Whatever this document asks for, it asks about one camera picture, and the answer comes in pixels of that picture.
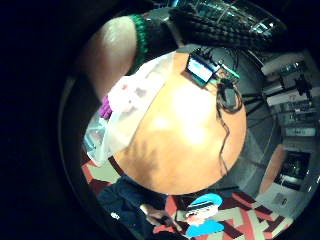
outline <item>monitor screen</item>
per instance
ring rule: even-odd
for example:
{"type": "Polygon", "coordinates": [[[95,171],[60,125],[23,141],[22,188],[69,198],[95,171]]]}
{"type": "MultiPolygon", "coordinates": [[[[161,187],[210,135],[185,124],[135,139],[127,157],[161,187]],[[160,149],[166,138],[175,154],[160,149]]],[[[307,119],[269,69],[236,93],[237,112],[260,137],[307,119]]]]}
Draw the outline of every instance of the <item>monitor screen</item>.
{"type": "Polygon", "coordinates": [[[213,74],[212,70],[192,57],[189,59],[187,68],[191,73],[206,83],[210,80],[213,74]]]}

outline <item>green bracelet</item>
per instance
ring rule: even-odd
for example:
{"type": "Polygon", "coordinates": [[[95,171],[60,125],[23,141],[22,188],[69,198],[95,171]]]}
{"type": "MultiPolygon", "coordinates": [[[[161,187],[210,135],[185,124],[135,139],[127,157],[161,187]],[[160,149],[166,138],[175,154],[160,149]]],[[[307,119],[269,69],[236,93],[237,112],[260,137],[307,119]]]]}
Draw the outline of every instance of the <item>green bracelet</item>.
{"type": "Polygon", "coordinates": [[[137,32],[137,52],[134,58],[134,63],[126,75],[132,75],[138,71],[145,61],[145,55],[148,52],[147,33],[145,19],[140,15],[129,15],[135,24],[137,32]]]}

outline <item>orange tabletop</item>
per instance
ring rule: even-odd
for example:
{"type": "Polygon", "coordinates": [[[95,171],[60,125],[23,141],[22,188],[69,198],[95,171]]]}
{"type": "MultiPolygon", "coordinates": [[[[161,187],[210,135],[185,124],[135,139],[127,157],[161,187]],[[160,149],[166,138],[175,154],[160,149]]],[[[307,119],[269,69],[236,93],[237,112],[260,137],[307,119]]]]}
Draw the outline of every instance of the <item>orange tabletop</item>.
{"type": "MultiPolygon", "coordinates": [[[[140,185],[166,194],[204,189],[224,174],[219,151],[226,135],[216,117],[216,88],[199,88],[184,72],[188,54],[176,53],[173,70],[142,119],[130,145],[114,155],[123,171],[140,185]]],[[[223,112],[230,128],[223,157],[236,162],[246,133],[244,107],[223,112]]]]}

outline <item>small monitor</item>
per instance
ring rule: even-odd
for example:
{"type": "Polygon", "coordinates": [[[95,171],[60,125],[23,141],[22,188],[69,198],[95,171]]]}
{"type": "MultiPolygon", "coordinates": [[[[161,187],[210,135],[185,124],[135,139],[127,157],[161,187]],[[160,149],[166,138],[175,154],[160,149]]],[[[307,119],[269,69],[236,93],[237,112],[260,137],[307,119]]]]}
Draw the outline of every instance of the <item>small monitor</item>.
{"type": "Polygon", "coordinates": [[[191,73],[192,79],[200,85],[205,86],[214,76],[219,66],[210,66],[204,59],[196,55],[190,55],[187,63],[187,71],[191,73]]]}

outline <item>tripod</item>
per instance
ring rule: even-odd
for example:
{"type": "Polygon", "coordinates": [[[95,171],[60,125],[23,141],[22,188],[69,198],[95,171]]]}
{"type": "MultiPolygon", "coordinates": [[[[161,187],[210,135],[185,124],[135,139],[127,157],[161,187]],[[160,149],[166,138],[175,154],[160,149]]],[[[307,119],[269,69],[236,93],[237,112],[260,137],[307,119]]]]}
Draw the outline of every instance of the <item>tripod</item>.
{"type": "Polygon", "coordinates": [[[306,94],[307,98],[311,100],[312,96],[311,96],[310,90],[312,89],[312,85],[306,81],[304,75],[301,74],[300,77],[298,79],[295,79],[294,81],[295,81],[294,86],[289,88],[284,88],[284,84],[282,83],[283,89],[271,94],[265,94],[264,92],[242,94],[242,98],[244,99],[243,104],[245,106],[251,105],[253,103],[258,103],[252,109],[250,109],[250,111],[247,112],[247,116],[249,116],[256,110],[258,110],[260,107],[262,107],[268,97],[272,97],[281,93],[286,93],[292,90],[297,90],[300,96],[302,96],[303,94],[306,94]]]}

